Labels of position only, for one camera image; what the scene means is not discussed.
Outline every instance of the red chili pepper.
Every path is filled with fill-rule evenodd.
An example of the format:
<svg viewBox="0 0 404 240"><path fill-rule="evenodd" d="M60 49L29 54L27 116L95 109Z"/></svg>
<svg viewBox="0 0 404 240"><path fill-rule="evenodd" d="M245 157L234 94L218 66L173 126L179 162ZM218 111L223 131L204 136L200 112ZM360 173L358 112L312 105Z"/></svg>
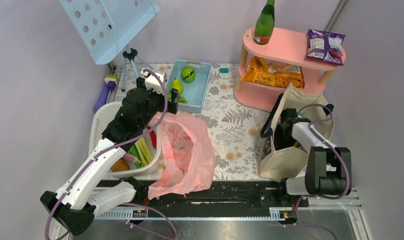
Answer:
<svg viewBox="0 0 404 240"><path fill-rule="evenodd" d="M152 140L152 146L155 148L156 147L156 133L155 131L150 132L150 139Z"/></svg>

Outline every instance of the flower pattern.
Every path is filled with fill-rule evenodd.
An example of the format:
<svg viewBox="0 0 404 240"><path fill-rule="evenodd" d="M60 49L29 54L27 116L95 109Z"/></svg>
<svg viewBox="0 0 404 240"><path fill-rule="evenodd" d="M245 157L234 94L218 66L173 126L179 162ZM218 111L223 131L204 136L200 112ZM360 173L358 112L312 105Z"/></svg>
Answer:
<svg viewBox="0 0 404 240"><path fill-rule="evenodd" d="M153 64L156 69L171 73L173 64ZM228 73L219 73L219 68L228 68ZM195 114L208 126L208 134L215 150L216 168L214 180L265 180L255 175L262 139L260 128L269 113L244 106L234 98L234 83L238 77L237 64L212 64L202 113ZM126 91L119 83L115 100L121 101L128 90L135 87L135 75L127 66ZM163 161L155 173L138 176L139 179L159 179Z"/></svg>

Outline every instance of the green bottle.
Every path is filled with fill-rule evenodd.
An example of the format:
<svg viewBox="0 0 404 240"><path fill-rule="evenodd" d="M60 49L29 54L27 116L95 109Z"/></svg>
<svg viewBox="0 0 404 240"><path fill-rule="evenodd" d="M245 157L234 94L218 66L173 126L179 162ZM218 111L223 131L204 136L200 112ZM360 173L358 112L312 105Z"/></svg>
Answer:
<svg viewBox="0 0 404 240"><path fill-rule="evenodd" d="M274 30L274 3L275 0L268 0L255 26L255 43L264 45L269 42Z"/></svg>

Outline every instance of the robotic arm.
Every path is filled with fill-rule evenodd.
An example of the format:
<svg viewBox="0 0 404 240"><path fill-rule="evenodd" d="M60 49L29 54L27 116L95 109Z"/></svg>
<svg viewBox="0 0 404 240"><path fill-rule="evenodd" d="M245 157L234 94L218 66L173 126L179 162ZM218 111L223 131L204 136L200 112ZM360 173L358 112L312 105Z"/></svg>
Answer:
<svg viewBox="0 0 404 240"><path fill-rule="evenodd" d="M297 116L294 108L287 108L281 113L281 124L275 132L277 149L292 147L299 142L308 152L308 165L303 177L285 180L286 192L290 195L341 195L346 188L346 181L351 179L351 153L346 147L338 147L326 140L310 120ZM341 156L349 175L332 151L334 148ZM327 171L331 165L335 171Z"/></svg>
<svg viewBox="0 0 404 240"><path fill-rule="evenodd" d="M164 72L154 69L154 73L162 83L166 81ZM104 174L124 156L135 141L103 154L100 152L140 136L153 116L164 109L165 104L168 112L176 114L178 111L178 91L172 89L173 101L165 103L159 81L145 69L142 70L142 74L145 78L137 78L137 88L131 89L122 100L122 107L103 131L102 139L88 159L56 192L46 191L40 197L41 203L49 213L59 202L53 217L74 236L83 233L95 216L130 202L136 195L135 186L127 181L91 195Z"/></svg>

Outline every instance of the white wall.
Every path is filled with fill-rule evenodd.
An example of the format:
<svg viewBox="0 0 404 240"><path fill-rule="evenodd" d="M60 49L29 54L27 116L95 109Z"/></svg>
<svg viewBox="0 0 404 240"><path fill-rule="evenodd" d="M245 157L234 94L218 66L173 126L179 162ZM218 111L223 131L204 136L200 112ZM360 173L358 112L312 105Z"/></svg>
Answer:
<svg viewBox="0 0 404 240"><path fill-rule="evenodd" d="M352 0L333 32L348 54L325 90L333 139L352 152L374 239L404 240L404 0Z"/></svg>
<svg viewBox="0 0 404 240"><path fill-rule="evenodd" d="M0 1L0 240L44 238L40 195L83 162L107 73L57 0Z"/></svg>
<svg viewBox="0 0 404 240"><path fill-rule="evenodd" d="M323 30L339 0L277 0L275 26ZM130 46L150 63L176 59L237 63L244 32L253 27L266 0L157 0L161 7ZM115 59L117 65L123 58Z"/></svg>

